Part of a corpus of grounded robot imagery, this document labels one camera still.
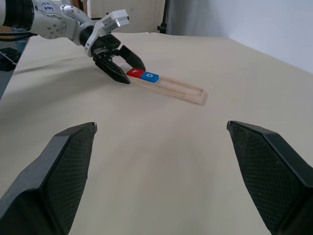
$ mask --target robotic arm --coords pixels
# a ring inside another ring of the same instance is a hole
[[[68,38],[85,48],[87,56],[115,81],[130,84],[112,58],[121,56],[134,68],[146,70],[141,59],[122,46],[111,32],[129,24],[126,10],[111,12],[94,22],[80,9],[53,0],[0,0],[0,25],[23,28],[46,39]]]

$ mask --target beige table surface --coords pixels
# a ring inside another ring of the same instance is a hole
[[[116,34],[205,106],[108,78],[67,39],[31,39],[0,102],[0,195],[59,131],[96,121],[72,235],[268,235],[228,120],[279,132],[313,165],[313,75],[230,39]],[[125,69],[125,63],[117,60]]]

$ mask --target wooden stick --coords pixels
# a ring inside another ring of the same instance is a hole
[[[169,77],[160,76],[156,83],[148,82],[131,76],[128,76],[128,78],[132,83],[138,84],[151,91],[186,100],[195,104],[204,105],[207,98],[207,93],[203,89],[188,85]]]

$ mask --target red block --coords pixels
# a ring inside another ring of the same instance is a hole
[[[128,76],[132,76],[132,77],[136,77],[136,78],[140,78],[141,75],[143,75],[146,71],[144,70],[140,70],[140,69],[131,69],[127,72]]]

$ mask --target blue block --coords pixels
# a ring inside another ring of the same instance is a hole
[[[144,74],[141,75],[140,78],[142,80],[155,83],[158,81],[159,75],[151,73],[151,72],[145,72]]]

